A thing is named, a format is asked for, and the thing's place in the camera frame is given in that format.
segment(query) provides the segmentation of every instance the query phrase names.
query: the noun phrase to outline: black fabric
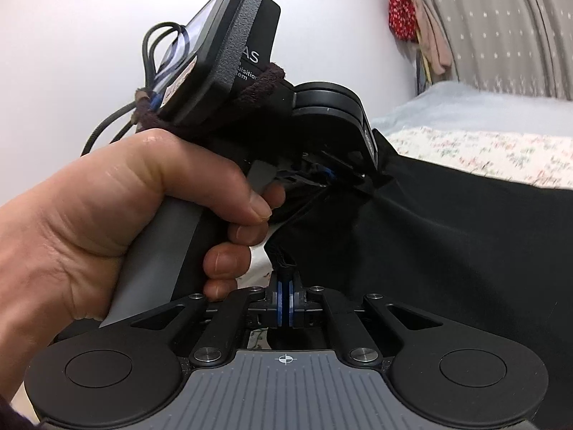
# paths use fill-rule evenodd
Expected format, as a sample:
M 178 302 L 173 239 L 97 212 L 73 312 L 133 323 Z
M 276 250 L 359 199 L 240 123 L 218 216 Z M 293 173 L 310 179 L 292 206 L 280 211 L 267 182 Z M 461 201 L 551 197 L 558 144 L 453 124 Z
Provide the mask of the black fabric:
M 372 197 L 323 194 L 271 243 L 305 286 L 380 292 L 528 346 L 550 376 L 537 425 L 572 424 L 573 192 L 403 158 L 375 136 L 391 179 Z
M 12 409 L 4 398 L 0 396 L 0 429 L 37 430 L 37 427 Z

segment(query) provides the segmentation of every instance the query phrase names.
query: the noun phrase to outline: hanging towel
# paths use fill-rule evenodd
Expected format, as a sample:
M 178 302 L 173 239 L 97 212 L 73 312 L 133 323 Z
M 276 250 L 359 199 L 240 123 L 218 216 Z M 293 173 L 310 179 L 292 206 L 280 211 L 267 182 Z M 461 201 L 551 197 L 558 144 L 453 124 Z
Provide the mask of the hanging towel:
M 426 4 L 422 0 L 414 0 L 414 7 L 419 27 L 420 49 L 430 61 L 432 71 L 438 75 L 443 74 L 453 61 L 448 41 Z

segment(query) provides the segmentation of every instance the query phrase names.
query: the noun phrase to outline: hand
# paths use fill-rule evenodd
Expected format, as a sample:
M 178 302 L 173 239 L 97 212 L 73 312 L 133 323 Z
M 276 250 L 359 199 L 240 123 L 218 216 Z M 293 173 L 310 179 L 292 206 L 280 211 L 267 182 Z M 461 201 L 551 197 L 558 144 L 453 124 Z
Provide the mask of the hand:
M 232 222 L 230 242 L 204 259 L 211 299 L 237 287 L 248 246 L 263 241 L 285 198 L 279 185 L 261 197 L 231 161 L 159 129 L 76 160 L 0 208 L 0 357 L 6 328 L 47 344 L 73 319 L 105 317 L 122 257 L 165 195 Z

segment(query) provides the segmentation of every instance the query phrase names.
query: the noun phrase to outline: finger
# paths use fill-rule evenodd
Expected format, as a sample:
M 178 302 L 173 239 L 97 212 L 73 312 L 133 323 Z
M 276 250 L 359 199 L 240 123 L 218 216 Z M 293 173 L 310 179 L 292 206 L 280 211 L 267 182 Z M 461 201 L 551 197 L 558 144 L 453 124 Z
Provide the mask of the finger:
M 262 195 L 272 209 L 276 209 L 285 203 L 285 188 L 277 181 L 268 185 Z
M 98 255 L 123 254 L 165 194 L 241 225 L 258 225 L 271 215 L 235 163 L 161 129 L 88 153 L 33 193 L 59 237 Z
M 252 247 L 264 241 L 268 231 L 266 222 L 256 226 L 231 224 L 228 226 L 228 239 L 235 244 Z
M 223 300 L 231 291 L 237 289 L 237 280 L 207 280 L 203 288 L 210 301 Z
M 249 269 L 250 258 L 250 249 L 247 246 L 223 242 L 205 254 L 203 270 L 214 280 L 238 278 Z

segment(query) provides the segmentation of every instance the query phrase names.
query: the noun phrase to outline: round pad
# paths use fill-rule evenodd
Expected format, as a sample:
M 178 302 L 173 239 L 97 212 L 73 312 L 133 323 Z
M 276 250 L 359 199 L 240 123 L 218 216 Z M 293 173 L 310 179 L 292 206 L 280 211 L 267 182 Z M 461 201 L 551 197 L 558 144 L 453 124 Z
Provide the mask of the round pad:
M 158 409 L 181 377 L 156 331 L 120 324 L 46 348 L 25 384 L 35 411 L 58 428 L 117 428 Z
M 131 366 L 131 359 L 117 351 L 89 351 L 68 362 L 66 376 L 85 388 L 105 388 L 125 379 Z
M 498 356 L 479 349 L 463 349 L 446 354 L 439 363 L 443 376 L 471 388 L 495 385 L 507 372 Z

